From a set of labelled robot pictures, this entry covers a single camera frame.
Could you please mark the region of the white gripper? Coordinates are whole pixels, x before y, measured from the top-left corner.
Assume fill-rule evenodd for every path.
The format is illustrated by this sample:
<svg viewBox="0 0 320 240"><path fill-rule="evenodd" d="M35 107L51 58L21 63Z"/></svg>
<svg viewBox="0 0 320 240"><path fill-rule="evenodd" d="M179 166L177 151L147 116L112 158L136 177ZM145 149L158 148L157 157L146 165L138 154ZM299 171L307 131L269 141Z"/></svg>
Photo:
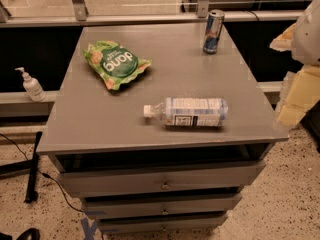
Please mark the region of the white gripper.
<svg viewBox="0 0 320 240"><path fill-rule="evenodd" d="M295 23L272 40L269 47L290 51L305 64L297 73L288 72L280 89L276 122L296 126L320 101L320 0L313 0Z"/></svg>

